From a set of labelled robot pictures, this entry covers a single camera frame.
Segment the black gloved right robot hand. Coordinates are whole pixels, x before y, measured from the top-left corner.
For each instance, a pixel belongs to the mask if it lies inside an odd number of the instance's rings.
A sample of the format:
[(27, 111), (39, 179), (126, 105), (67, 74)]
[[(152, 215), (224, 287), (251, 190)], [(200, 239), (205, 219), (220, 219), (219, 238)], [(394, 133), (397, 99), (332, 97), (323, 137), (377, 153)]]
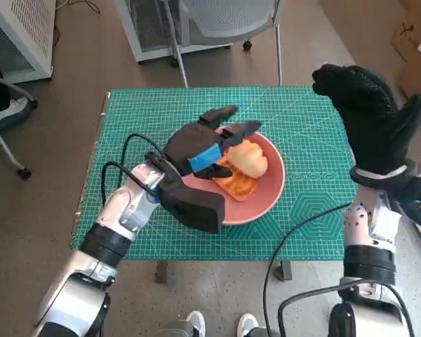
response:
[(356, 167), (385, 176), (407, 163), (408, 147), (421, 122), (421, 94), (402, 107), (389, 86), (369, 70), (325, 64), (313, 71), (312, 88), (338, 111)]

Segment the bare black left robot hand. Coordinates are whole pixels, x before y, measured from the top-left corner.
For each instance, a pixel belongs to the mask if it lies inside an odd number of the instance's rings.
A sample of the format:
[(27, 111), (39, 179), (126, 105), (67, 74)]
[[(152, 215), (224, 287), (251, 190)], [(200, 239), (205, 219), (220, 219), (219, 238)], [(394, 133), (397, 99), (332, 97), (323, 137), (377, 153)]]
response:
[(236, 105), (211, 109), (197, 121), (184, 125), (169, 138), (163, 153), (181, 176), (192, 174), (206, 180), (232, 176), (231, 170), (219, 165), (217, 161), (229, 147), (239, 145), (262, 125), (260, 121), (250, 120), (232, 124), (218, 133), (221, 123), (237, 111)]

